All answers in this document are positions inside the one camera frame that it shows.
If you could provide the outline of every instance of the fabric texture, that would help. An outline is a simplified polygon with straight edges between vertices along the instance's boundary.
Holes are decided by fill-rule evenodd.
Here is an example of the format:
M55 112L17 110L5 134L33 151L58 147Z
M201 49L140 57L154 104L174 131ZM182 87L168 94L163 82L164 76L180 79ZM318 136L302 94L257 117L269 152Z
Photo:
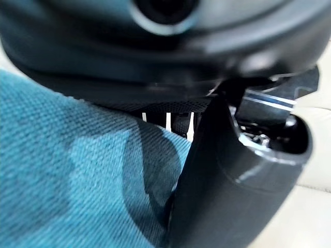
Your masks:
M166 247L190 143L0 71L0 247Z

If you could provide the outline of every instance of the beige surface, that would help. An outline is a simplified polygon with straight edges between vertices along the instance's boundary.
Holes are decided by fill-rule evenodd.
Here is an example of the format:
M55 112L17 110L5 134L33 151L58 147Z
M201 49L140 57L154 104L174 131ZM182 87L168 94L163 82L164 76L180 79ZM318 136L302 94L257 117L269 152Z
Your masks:
M297 186L250 248L331 248L331 44L319 66L319 90L299 99L294 111L311 128L313 154ZM2 48L0 68L22 74ZM192 125L188 137L193 137Z

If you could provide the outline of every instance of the black handle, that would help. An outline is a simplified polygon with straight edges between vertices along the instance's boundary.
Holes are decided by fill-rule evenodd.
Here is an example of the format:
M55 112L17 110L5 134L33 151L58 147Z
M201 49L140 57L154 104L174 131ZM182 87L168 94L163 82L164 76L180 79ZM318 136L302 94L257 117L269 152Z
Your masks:
M289 139L282 151L254 143L241 133L224 98L214 99L178 181L170 247L247 247L283 203L311 154L311 135L299 118Z

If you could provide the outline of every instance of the black plastic part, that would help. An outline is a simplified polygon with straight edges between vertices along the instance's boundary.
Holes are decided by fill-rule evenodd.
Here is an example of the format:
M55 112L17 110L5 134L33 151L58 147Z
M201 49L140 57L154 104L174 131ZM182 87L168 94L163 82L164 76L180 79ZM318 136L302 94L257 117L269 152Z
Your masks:
M290 147L298 149L272 150L240 133L225 100L214 99L178 181L170 247L247 247L283 203L311 154L309 130L297 121Z
M187 138L190 120L191 113L171 113L171 131Z
M213 9L221 2L201 6ZM175 37L145 31L129 4L1 0L3 47L38 83L111 105L119 98L187 101L209 95L225 79L301 72L315 64L331 33L329 0L284 1L245 22L192 27Z
M197 6L197 0L135 0L138 9L151 21L176 24L188 17Z
M165 128L166 124L167 124L167 114L166 113L146 113L146 121Z

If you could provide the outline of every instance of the teal fabric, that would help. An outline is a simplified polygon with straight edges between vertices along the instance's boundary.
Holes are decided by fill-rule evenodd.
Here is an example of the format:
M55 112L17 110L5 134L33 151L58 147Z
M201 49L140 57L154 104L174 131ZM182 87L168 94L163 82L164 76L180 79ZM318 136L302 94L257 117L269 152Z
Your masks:
M0 71L0 247L166 247L190 143Z

